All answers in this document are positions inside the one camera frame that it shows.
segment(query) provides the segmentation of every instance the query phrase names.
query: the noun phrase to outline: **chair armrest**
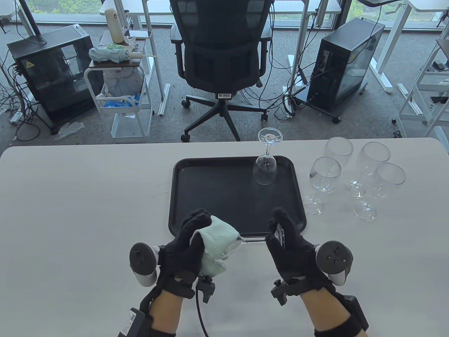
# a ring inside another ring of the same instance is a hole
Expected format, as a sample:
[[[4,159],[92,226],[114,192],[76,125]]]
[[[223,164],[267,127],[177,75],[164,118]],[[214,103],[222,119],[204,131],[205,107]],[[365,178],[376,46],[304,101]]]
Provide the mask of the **chair armrest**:
[[[182,37],[178,26],[174,23],[170,29],[170,41],[175,44],[176,65],[178,66],[178,75],[185,79],[184,62],[182,59]]]
[[[262,36],[260,37],[260,41],[271,41],[272,29],[270,26],[270,22],[266,22],[264,26],[264,30],[262,31]]]
[[[272,29],[269,22],[265,23],[264,30],[262,31],[262,36],[260,37],[260,68],[259,68],[259,76],[265,74],[267,70],[267,44],[268,41],[271,41]]]
[[[170,41],[172,43],[182,43],[181,33],[175,23],[172,24],[172,28],[170,29]]]

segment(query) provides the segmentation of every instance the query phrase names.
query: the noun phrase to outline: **black computer tower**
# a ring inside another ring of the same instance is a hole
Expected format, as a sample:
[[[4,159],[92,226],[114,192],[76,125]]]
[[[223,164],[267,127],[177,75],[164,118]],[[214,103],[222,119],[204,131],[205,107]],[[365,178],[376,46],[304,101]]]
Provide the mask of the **black computer tower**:
[[[42,34],[46,44],[19,40],[8,44],[28,88],[58,126],[95,107],[84,80],[92,41],[80,25]],[[95,94],[103,86],[101,72],[89,75]]]
[[[321,40],[307,102],[329,111],[356,90],[366,75],[385,25],[355,18]]]

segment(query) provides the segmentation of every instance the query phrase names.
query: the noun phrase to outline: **warning sticker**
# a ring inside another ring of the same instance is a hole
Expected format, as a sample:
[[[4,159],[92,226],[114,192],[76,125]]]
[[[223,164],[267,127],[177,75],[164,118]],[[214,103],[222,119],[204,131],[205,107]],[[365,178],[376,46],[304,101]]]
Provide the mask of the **warning sticker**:
[[[136,318],[136,313],[130,311],[130,312],[129,312],[129,315],[128,315],[128,318],[126,318],[125,324],[123,325],[122,330],[120,330],[120,332],[121,332],[123,335],[125,335],[125,336],[128,335],[129,329],[131,329],[131,325],[132,325],[132,323],[134,322],[134,319],[135,319],[135,318]]]

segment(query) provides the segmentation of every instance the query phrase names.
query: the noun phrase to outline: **light green cloth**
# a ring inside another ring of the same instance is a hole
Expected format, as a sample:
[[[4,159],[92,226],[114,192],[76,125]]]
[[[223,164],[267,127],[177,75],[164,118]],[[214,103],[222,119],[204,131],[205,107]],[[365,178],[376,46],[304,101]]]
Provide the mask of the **light green cloth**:
[[[234,227],[219,218],[212,215],[211,219],[212,224],[210,226],[196,230],[194,235],[199,233],[204,242],[204,255],[201,260],[199,274],[201,276],[215,277],[226,271],[225,263],[216,259],[235,242],[239,233]]]

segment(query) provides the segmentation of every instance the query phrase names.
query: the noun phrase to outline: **black mesh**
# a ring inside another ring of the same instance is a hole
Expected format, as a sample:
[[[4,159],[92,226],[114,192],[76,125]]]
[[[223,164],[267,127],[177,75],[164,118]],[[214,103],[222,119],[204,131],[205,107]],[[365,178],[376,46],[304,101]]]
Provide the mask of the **black mesh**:
[[[185,79],[232,93],[260,77],[257,46],[271,0],[170,0],[185,45]]]

